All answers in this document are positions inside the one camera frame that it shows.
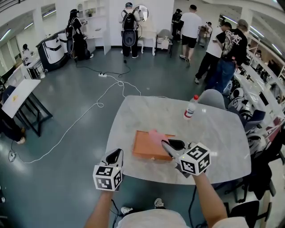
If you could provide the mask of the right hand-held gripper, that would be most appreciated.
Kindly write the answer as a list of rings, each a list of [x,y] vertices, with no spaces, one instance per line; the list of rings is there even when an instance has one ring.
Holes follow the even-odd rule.
[[[177,158],[175,168],[186,178],[189,175],[199,176],[211,165],[210,150],[200,142],[194,143],[188,149],[185,149],[185,143],[182,140],[177,139],[168,139],[168,141],[162,141],[161,144],[173,159]],[[184,150],[181,156],[179,156],[179,150]]]

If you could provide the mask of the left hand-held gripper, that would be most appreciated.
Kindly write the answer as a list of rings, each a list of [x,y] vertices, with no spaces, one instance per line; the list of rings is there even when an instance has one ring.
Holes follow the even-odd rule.
[[[96,189],[118,191],[123,180],[123,150],[120,148],[107,152],[98,165],[94,166],[93,179]]]

